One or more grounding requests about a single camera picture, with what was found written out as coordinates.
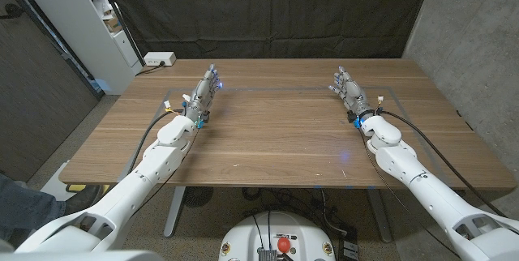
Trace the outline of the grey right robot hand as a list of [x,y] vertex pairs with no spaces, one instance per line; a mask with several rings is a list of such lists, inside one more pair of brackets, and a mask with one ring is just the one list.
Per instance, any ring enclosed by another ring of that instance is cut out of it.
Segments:
[[367,94],[343,66],[338,67],[338,72],[333,77],[333,85],[328,88],[343,101],[349,118],[356,117],[362,121],[374,115],[375,111],[368,103]]

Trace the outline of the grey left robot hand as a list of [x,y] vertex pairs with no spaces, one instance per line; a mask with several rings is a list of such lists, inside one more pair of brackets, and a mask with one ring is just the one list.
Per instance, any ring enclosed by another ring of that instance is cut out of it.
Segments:
[[196,124],[206,122],[214,96],[222,87],[223,83],[212,63],[187,99],[184,115]]

